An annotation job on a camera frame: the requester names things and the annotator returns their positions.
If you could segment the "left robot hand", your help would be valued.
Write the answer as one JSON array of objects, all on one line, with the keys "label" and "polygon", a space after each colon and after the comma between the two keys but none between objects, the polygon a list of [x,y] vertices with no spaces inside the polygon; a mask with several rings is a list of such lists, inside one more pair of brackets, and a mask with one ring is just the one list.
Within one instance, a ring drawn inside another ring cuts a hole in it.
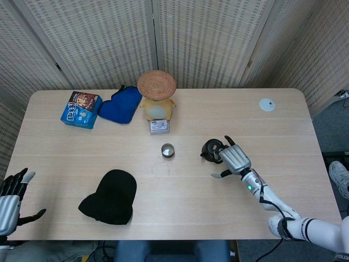
[{"label": "left robot hand", "polygon": [[1,237],[8,237],[18,226],[34,222],[46,212],[46,209],[41,209],[34,215],[20,217],[23,197],[34,176],[34,171],[28,172],[28,168],[24,168],[1,183]]}]

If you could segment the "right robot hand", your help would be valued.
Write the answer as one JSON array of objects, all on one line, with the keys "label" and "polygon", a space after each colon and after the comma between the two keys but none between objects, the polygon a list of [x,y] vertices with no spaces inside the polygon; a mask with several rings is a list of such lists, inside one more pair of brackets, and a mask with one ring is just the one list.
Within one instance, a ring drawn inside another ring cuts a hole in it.
[{"label": "right robot hand", "polygon": [[251,171],[251,160],[244,151],[228,136],[224,136],[229,146],[223,145],[214,150],[214,159],[223,162],[228,167],[227,170],[219,174],[211,174],[213,178],[224,178],[228,175],[240,175],[243,178]]}]

